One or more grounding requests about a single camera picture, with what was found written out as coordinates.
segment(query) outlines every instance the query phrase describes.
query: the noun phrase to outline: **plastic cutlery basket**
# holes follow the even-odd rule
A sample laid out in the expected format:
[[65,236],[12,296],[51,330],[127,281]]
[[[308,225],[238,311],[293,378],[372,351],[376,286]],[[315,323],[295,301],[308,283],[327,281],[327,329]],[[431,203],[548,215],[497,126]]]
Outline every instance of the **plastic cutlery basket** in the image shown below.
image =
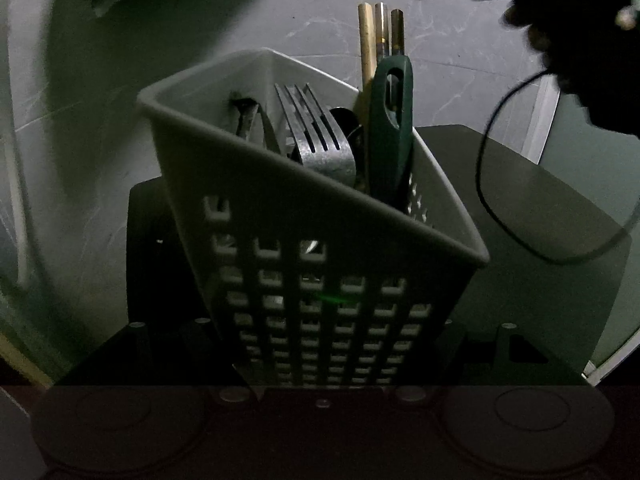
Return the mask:
[[[284,148],[274,83],[310,83],[330,107],[351,108],[358,94],[269,49],[140,93],[198,286],[253,384],[393,383],[488,252],[415,129],[407,215],[237,138],[232,92],[263,104]],[[310,240],[319,243],[307,252]]]

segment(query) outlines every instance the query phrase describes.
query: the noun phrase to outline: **fork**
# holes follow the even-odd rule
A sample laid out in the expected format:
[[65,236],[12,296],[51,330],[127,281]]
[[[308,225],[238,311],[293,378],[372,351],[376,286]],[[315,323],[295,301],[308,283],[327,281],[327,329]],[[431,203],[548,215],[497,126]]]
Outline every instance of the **fork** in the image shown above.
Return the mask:
[[[296,141],[302,165],[353,187],[356,180],[355,159],[347,137],[329,108],[320,104],[309,84],[305,90],[310,99],[298,85],[286,86],[286,94],[280,85],[276,83],[274,86]],[[295,111],[291,110],[290,104],[293,104]]]

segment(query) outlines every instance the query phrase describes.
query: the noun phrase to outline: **cord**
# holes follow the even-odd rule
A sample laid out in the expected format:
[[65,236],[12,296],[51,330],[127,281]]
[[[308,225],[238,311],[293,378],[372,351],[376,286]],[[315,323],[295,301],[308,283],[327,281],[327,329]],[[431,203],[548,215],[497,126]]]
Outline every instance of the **cord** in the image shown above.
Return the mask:
[[493,209],[489,206],[482,193],[481,187],[481,174],[482,174],[482,160],[484,159],[484,150],[486,148],[487,141],[489,140],[489,133],[491,132],[492,127],[494,126],[495,120],[498,115],[502,111],[502,108],[505,104],[511,99],[514,95],[520,92],[524,87],[533,83],[536,79],[541,78],[542,76],[551,74],[549,70],[543,70],[542,72],[537,73],[529,77],[527,80],[523,81],[519,85],[515,86],[511,89],[507,95],[505,95],[498,103],[497,107],[495,107],[494,112],[491,114],[491,118],[489,118],[488,123],[486,124],[486,128],[484,129],[484,134],[482,135],[482,141],[480,142],[480,149],[478,150],[478,159],[476,160],[476,192],[478,193],[478,198],[480,199],[480,203],[484,207],[484,209],[489,213],[489,216],[494,219],[494,221],[502,228],[502,230],[507,233],[518,245],[523,247],[529,253],[538,257],[539,259],[545,261],[548,264],[558,265],[558,266],[568,266],[568,265],[576,265],[581,264],[583,262],[588,262],[590,260],[594,260],[599,256],[610,251],[613,247],[615,247],[622,238],[624,238],[633,227],[638,223],[640,219],[640,198],[638,202],[636,202],[636,206],[634,207],[631,216],[626,221],[625,225],[616,232],[607,242],[603,243],[600,247],[595,248],[593,251],[589,251],[584,254],[578,254],[576,256],[569,256],[567,258],[551,258],[550,256],[546,256],[533,248],[531,245],[526,243],[522,238],[520,238],[516,233],[514,233],[494,212]]

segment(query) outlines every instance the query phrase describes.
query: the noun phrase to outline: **knife handle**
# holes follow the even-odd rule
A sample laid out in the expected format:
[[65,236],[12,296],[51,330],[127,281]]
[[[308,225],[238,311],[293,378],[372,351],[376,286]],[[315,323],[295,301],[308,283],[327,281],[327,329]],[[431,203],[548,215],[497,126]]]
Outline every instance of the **knife handle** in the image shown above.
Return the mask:
[[[388,106],[388,77],[398,78],[397,102]],[[402,183],[413,145],[414,74],[407,56],[388,56],[378,64],[369,113],[369,188],[372,197],[391,204]]]

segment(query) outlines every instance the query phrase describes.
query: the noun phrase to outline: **gray marble surface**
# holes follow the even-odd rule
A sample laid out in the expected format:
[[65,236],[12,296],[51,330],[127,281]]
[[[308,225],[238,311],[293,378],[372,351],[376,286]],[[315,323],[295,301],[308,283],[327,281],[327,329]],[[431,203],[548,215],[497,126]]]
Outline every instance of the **gray marble surface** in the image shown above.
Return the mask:
[[[362,1],[379,0],[123,0],[97,19],[85,0],[12,0],[11,86],[34,243],[54,308],[90,345],[127,320],[128,192],[159,174],[137,92],[258,46],[357,86]],[[416,126],[482,130],[500,97],[538,69],[523,33],[500,23],[506,0],[383,1],[406,14]],[[506,107],[495,139],[522,148],[536,92]]]

